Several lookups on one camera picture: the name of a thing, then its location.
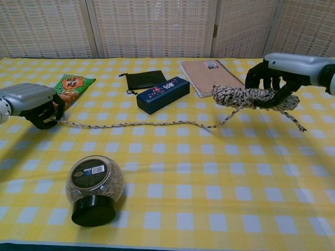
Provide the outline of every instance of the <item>notebook spiral binding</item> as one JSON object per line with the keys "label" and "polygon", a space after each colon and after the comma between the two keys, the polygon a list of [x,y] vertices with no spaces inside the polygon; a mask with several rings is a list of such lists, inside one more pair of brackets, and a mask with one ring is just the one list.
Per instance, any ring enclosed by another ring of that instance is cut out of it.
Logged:
{"label": "notebook spiral binding", "polygon": [[243,85],[244,86],[244,83],[238,78],[238,77],[236,77],[234,74],[232,74],[231,72],[230,72],[230,70],[228,70],[219,60],[216,60],[216,62],[219,64],[219,65],[221,65],[224,69],[225,69],[225,71],[226,72],[228,72],[233,78],[235,78],[241,85]]}

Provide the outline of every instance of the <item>table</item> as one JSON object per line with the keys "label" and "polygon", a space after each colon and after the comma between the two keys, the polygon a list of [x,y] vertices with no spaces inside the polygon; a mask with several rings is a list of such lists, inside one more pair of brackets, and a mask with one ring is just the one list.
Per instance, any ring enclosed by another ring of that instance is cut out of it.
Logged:
{"label": "table", "polygon": [[[1,87],[54,86],[63,74],[96,81],[67,112],[89,124],[196,120],[214,124],[233,109],[193,88],[147,115],[127,95],[121,73],[162,70],[185,78],[182,60],[9,59]],[[244,80],[261,59],[219,59]],[[100,247],[330,250],[335,229],[335,98],[302,87],[294,115],[301,133],[275,111],[240,111],[221,128],[193,125],[40,131],[20,117],[0,126],[0,240]],[[125,176],[117,218],[95,228],[72,223],[64,186],[73,164],[100,154]]]}

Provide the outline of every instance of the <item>rope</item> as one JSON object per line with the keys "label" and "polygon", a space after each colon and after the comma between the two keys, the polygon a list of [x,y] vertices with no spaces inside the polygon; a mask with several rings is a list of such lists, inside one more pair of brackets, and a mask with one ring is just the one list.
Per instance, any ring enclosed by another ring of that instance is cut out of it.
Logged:
{"label": "rope", "polygon": [[[230,86],[218,86],[214,85],[212,89],[212,95],[214,101],[222,106],[234,107],[235,110],[225,118],[224,121],[216,124],[216,125],[204,125],[197,123],[196,121],[189,120],[179,120],[172,122],[131,122],[131,123],[119,123],[119,124],[111,124],[111,125],[89,125],[76,123],[66,120],[60,120],[59,122],[62,124],[67,124],[74,127],[80,128],[90,128],[90,129],[104,129],[104,128],[116,128],[116,127],[134,127],[134,126],[171,126],[174,124],[192,124],[194,126],[209,129],[209,128],[217,128],[219,126],[224,125],[229,119],[231,119],[237,112],[244,108],[256,109],[257,107],[253,104],[254,100],[270,100],[274,94],[275,90],[273,89],[245,89],[245,88],[233,88]],[[290,118],[299,128],[299,131],[304,132],[306,129],[300,125],[297,119],[295,119],[292,115],[288,114],[287,110],[294,110],[299,104],[299,98],[297,96],[290,95],[287,99],[285,99],[280,105],[272,107],[271,109],[274,111],[279,111],[281,114]]]}

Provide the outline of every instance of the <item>brown notebook cover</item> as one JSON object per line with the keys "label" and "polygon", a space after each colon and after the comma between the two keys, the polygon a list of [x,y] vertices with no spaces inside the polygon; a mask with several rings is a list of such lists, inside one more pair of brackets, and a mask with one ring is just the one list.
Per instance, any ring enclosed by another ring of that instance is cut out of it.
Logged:
{"label": "brown notebook cover", "polygon": [[180,68],[199,97],[211,96],[213,85],[244,86],[219,60],[184,61]]}

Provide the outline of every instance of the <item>jar label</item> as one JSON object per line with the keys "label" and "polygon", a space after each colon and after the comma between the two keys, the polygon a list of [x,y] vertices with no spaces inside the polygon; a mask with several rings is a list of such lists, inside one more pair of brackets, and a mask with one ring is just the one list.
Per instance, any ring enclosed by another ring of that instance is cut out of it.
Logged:
{"label": "jar label", "polygon": [[82,188],[94,187],[106,176],[105,163],[99,159],[89,159],[79,164],[72,173],[73,183]]}

